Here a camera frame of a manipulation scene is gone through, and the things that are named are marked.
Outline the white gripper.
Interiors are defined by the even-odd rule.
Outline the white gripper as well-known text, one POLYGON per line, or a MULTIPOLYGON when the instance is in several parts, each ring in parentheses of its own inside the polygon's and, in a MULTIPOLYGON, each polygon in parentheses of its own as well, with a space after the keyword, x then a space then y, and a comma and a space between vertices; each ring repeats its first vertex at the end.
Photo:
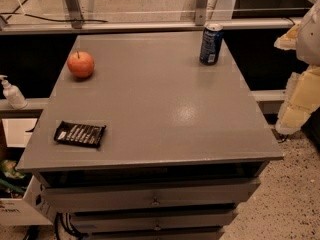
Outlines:
POLYGON ((288 79, 285 100, 280 106, 275 129, 291 135, 307 122, 320 107, 320 0, 303 17, 278 37, 274 46, 281 50, 295 50, 297 58, 309 65, 301 74, 293 72, 288 79))

